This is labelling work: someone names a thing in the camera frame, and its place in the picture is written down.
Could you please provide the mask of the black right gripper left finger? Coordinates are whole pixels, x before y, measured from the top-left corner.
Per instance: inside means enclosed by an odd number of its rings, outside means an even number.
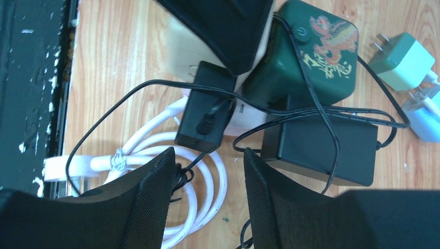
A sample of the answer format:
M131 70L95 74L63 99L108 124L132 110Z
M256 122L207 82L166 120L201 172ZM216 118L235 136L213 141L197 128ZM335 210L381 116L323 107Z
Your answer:
M161 248L177 172L167 148L79 197L1 191L1 248Z

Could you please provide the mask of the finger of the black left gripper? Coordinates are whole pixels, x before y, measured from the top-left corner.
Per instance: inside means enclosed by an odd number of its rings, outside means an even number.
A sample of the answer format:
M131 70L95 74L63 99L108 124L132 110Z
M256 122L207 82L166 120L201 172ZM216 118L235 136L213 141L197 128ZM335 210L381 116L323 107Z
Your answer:
M234 76L251 70L273 1L174 1L159 4L194 32Z

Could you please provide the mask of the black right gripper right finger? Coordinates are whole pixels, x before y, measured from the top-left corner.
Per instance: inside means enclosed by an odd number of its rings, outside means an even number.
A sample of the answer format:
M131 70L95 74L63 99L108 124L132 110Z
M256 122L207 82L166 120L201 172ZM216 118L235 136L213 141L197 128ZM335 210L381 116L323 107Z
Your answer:
M244 151L255 248L439 248L439 191L349 190L328 197Z

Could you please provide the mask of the beige wooden cube socket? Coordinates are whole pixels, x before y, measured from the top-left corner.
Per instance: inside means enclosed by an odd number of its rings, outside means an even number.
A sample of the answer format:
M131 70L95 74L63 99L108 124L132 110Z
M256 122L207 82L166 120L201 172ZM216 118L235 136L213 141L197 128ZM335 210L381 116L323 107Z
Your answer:
M273 6L269 12L269 18L267 19L263 36L260 40L256 58L254 59L251 70L239 76L234 76L237 79L235 85L236 89L243 84L266 52L272 23L272 14ZM173 76L183 79L187 82L194 81L199 63L201 61L206 61L226 68L219 58L213 53L213 51L207 46L207 44L173 15L170 15L168 24L167 50L169 58L168 71Z

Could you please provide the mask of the green patterned cube socket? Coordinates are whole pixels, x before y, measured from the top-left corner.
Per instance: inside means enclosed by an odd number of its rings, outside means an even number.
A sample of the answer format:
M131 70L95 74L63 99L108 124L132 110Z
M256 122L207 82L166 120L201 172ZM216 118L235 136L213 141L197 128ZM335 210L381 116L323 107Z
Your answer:
M285 28L274 22L262 60L241 87L248 100L269 105L289 95L301 106L313 104L298 61L308 71L321 104L332 105L355 90L359 32L336 15L303 1L287 1L278 10L293 31L297 57Z

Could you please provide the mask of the green plug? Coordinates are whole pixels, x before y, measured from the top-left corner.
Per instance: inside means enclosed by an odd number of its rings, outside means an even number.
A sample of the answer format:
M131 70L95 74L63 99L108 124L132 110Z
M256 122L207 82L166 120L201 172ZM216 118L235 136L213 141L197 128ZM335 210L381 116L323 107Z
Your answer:
M379 33L372 43L377 52L368 62L373 72L395 91L417 88L435 63L435 58L411 34L393 37Z

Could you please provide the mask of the blue plug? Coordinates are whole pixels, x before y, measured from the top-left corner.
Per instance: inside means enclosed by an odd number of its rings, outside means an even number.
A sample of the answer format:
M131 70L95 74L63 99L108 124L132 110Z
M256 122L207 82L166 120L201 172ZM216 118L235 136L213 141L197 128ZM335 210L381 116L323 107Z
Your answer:
M420 95L409 92L409 99L402 109L410 121L410 127L424 142L439 143L439 112L433 113L423 102L428 101L439 110L439 86L424 89L427 98L422 100Z

